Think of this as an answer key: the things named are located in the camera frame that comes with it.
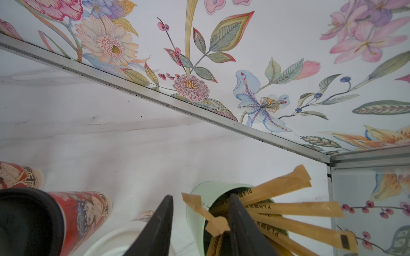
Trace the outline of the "green straw holder cup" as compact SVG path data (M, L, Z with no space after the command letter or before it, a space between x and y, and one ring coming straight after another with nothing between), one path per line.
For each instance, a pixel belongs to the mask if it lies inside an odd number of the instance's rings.
M229 208L229 199L226 194L235 194L234 201L241 206L258 203L271 197L282 195L278 191L279 179L274 179L256 187L246 184L230 184L217 181L207 181L199 184L193 192L183 194L183 201L187 204L187 221L193 232L199 252L205 255L204 232L214 239L210 240L210 253L223 245L223 234L230 231L228 221L224 215Z

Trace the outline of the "red cup white lid right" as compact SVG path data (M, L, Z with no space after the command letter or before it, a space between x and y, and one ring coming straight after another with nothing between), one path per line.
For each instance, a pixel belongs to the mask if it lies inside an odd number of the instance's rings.
M153 246L141 234L148 221L134 220L111 231L98 240L85 253L86 256L175 256L176 251L170 244L165 251L165 244Z

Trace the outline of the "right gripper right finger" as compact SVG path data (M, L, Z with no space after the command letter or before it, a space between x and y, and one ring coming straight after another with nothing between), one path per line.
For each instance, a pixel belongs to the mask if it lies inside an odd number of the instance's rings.
M277 255L236 194L231 194L228 201L228 223L234 256Z

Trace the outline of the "red cup black lid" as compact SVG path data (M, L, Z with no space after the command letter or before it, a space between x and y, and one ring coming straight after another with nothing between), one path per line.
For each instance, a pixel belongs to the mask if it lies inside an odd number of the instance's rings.
M42 190L44 173L36 168L1 161L1 190L8 188L34 188Z
M1 255L70 256L110 217L102 192L1 191Z

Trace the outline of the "red cup black lid right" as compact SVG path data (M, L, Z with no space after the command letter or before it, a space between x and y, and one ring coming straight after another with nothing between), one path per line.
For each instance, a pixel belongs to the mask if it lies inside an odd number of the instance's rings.
M1 255L70 256L110 217L102 192L1 191Z

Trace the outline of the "red cup black lid left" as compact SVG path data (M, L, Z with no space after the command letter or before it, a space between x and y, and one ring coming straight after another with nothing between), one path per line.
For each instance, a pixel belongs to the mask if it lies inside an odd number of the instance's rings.
M1 161L1 190L8 188L34 188L42 190L44 173L36 168Z

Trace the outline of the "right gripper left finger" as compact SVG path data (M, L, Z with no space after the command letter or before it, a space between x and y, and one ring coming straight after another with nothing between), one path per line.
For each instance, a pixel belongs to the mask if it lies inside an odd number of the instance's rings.
M167 195L124 256L170 255L173 215L174 200Z

